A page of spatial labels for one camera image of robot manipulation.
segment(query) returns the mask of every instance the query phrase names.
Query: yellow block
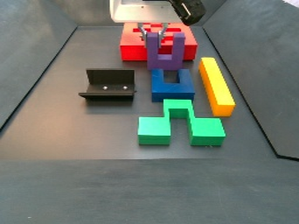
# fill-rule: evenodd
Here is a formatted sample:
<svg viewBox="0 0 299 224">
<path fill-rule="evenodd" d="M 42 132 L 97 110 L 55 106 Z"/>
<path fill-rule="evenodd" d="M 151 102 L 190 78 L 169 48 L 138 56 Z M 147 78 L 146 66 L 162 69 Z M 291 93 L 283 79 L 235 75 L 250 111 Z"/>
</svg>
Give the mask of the yellow block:
<svg viewBox="0 0 299 224">
<path fill-rule="evenodd" d="M 215 116 L 231 116 L 237 103 L 233 99 L 217 60 L 214 58 L 202 58 L 199 69 L 210 98 L 213 114 Z"/>
</svg>

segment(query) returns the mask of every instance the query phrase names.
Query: dark gray surface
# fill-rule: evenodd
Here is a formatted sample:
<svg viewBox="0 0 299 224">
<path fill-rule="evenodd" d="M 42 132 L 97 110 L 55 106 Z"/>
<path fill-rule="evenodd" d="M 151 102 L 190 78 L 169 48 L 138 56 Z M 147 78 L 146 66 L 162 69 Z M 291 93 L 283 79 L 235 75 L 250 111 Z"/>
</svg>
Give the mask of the dark gray surface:
<svg viewBox="0 0 299 224">
<path fill-rule="evenodd" d="M 221 6 L 227 2 L 227 0 L 201 0 L 205 7 L 206 7 L 206 15 L 201 19 L 201 22 L 197 25 L 205 25 L 205 23 L 211 18 L 213 14 L 217 12 L 217 10 L 221 8 Z"/>
<path fill-rule="evenodd" d="M 0 0 L 0 129 L 77 25 L 51 2 Z"/>
<path fill-rule="evenodd" d="M 299 10 L 229 0 L 205 25 L 278 155 L 299 158 Z"/>
<path fill-rule="evenodd" d="M 222 147 L 191 147 L 186 121 L 173 119 L 170 146 L 139 146 L 139 116 L 162 116 L 163 104 L 151 102 L 151 74 L 146 62 L 123 62 L 122 27 L 81 27 L 42 81 L 0 134 L 0 159 L 98 158 L 274 158 L 249 108 L 201 27 L 201 43 L 191 69 L 198 117 L 211 117 L 211 107 L 198 72 L 201 58 L 215 57 L 237 101 L 233 117 L 223 119 L 227 138 Z M 134 68 L 134 102 L 86 102 L 78 93 L 89 88 L 86 69 Z"/>
<path fill-rule="evenodd" d="M 83 26 L 94 25 L 118 25 L 110 16 L 109 0 L 52 0 L 74 19 Z M 197 25 L 203 25 L 211 17 L 213 13 L 223 5 L 227 0 L 202 0 L 205 3 L 207 14 Z"/>
<path fill-rule="evenodd" d="M 295 224 L 298 172 L 275 159 L 2 161 L 2 223 Z"/>
</svg>

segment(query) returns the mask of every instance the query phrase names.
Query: purple u-shaped block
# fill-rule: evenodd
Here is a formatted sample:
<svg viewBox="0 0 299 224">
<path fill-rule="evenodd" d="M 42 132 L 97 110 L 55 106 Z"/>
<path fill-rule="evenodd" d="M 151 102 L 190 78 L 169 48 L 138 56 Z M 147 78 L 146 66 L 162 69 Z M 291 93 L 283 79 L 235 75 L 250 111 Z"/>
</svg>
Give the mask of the purple u-shaped block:
<svg viewBox="0 0 299 224">
<path fill-rule="evenodd" d="M 173 54 L 159 54 L 158 32 L 147 33 L 147 69 L 162 68 L 163 70 L 179 70 L 183 68 L 185 33 L 175 32 L 173 35 Z"/>
</svg>

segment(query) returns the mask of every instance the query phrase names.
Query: green l-shaped block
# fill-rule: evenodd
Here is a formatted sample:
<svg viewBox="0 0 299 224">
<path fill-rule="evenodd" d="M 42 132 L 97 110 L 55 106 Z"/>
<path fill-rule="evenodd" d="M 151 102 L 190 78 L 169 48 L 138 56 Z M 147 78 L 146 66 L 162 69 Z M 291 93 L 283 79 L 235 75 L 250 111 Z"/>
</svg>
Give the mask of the green l-shaped block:
<svg viewBox="0 0 299 224">
<path fill-rule="evenodd" d="M 171 143 L 171 118 L 186 118 L 191 145 L 221 146 L 226 132 L 219 118 L 197 118 L 191 100 L 165 100 L 163 117 L 139 117 L 139 144 Z"/>
</svg>

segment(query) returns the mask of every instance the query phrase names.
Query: toy block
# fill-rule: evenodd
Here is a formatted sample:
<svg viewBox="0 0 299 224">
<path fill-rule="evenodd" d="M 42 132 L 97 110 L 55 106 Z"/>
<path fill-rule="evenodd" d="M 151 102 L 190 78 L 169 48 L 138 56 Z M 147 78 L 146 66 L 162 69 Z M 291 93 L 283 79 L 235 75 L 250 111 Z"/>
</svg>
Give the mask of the toy block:
<svg viewBox="0 0 299 224">
<path fill-rule="evenodd" d="M 145 24 L 145 29 L 149 32 L 159 32 L 163 29 L 163 26 L 162 24 Z M 198 43 L 193 35 L 191 27 L 185 24 L 169 24 L 159 53 L 173 53 L 174 34 L 177 32 L 183 32 L 186 37 L 183 60 L 194 60 L 197 56 Z M 137 23 L 125 23 L 119 45 L 122 60 L 147 60 L 146 42 L 143 41 L 141 34 Z"/>
<path fill-rule="evenodd" d="M 197 118 L 193 121 L 191 145 L 221 146 L 226 137 L 221 119 Z"/>
<path fill-rule="evenodd" d="M 139 117 L 138 140 L 141 144 L 170 144 L 170 119 L 165 117 Z"/>
<path fill-rule="evenodd" d="M 199 70 L 213 114 L 215 116 L 231 116 L 237 103 L 217 60 L 214 58 L 202 58 Z"/>
<path fill-rule="evenodd" d="M 186 118 L 191 145 L 221 146 L 226 132 L 219 118 L 195 118 L 191 100 L 165 100 L 163 117 L 139 117 L 139 144 L 171 143 L 171 118 Z"/>
<path fill-rule="evenodd" d="M 165 70 L 153 70 L 153 102 L 163 102 L 165 99 L 194 99 L 190 69 L 181 69 L 177 75 L 179 83 L 165 83 Z"/>
<path fill-rule="evenodd" d="M 173 40 L 173 53 L 159 53 L 159 34 L 147 33 L 147 69 L 162 68 L 165 70 L 179 70 L 183 68 L 185 34 L 177 32 Z"/>
<path fill-rule="evenodd" d="M 135 70 L 87 69 L 89 90 L 79 93 L 87 100 L 133 99 L 135 96 Z"/>
</svg>

